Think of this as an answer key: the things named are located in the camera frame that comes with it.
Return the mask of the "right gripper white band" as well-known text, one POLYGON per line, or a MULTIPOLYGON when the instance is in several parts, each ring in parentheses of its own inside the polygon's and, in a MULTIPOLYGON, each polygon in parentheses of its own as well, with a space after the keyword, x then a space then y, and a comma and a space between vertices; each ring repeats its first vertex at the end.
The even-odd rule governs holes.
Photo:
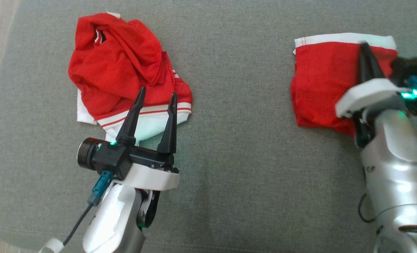
POLYGON ((336 116, 351 118, 355 112, 403 92, 404 87, 397 87, 386 78, 370 45, 363 42, 359 47, 358 85, 338 100, 336 116))

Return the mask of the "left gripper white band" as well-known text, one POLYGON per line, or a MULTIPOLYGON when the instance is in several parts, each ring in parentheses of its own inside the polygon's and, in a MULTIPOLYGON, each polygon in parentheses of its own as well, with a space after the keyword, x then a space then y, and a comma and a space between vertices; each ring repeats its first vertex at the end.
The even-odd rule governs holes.
POLYGON ((146 88, 142 87, 120 128, 113 150, 114 171, 119 183, 131 188, 167 191, 176 189, 180 183, 179 170, 174 167, 177 143, 177 93, 168 104, 168 121, 157 151, 136 144, 135 132, 141 109, 144 106, 146 88))

